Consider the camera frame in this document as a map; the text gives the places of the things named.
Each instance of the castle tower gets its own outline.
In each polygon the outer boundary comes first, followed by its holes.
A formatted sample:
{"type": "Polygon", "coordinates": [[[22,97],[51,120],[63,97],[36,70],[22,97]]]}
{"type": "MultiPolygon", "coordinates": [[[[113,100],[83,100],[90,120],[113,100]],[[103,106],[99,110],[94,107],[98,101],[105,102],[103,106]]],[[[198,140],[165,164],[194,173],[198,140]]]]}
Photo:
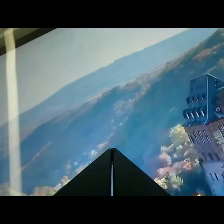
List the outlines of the castle tower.
{"type": "Polygon", "coordinates": [[[206,74],[191,80],[183,125],[214,195],[224,196],[224,82],[206,74]]]}

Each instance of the sky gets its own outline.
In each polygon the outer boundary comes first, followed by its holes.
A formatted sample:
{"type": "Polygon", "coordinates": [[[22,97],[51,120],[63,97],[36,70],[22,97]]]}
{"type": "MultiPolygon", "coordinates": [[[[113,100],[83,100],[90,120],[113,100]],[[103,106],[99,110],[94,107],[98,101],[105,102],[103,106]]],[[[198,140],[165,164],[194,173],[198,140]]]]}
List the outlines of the sky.
{"type": "MultiPolygon", "coordinates": [[[[65,85],[116,59],[170,38],[188,28],[59,28],[16,52],[20,113],[65,85]]],[[[0,124],[6,113],[5,55],[0,57],[0,124]]]]}

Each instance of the black pyramid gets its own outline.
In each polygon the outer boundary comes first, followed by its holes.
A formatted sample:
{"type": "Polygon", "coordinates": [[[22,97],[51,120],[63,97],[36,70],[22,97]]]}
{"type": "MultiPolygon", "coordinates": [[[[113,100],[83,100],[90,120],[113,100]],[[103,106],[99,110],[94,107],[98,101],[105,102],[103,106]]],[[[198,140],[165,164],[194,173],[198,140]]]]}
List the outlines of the black pyramid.
{"type": "Polygon", "coordinates": [[[170,196],[117,149],[108,149],[55,196],[170,196]]]}

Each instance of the black triangle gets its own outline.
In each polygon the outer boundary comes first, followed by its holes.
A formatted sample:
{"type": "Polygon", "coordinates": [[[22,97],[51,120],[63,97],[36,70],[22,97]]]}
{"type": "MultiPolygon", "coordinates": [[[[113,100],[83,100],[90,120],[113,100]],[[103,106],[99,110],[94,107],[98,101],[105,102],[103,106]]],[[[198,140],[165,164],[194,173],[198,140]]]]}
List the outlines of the black triangle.
{"type": "Polygon", "coordinates": [[[169,196],[117,149],[104,152],[55,196],[111,196],[111,179],[113,196],[169,196]]]}

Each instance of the building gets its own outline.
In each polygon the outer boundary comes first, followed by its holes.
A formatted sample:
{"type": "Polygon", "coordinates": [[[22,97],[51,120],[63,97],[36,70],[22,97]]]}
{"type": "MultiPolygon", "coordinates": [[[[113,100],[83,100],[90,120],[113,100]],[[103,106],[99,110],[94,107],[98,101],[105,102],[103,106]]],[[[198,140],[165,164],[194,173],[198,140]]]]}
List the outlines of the building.
{"type": "Polygon", "coordinates": [[[224,82],[210,74],[191,80],[186,102],[185,131],[213,194],[224,195],[224,82]]]}

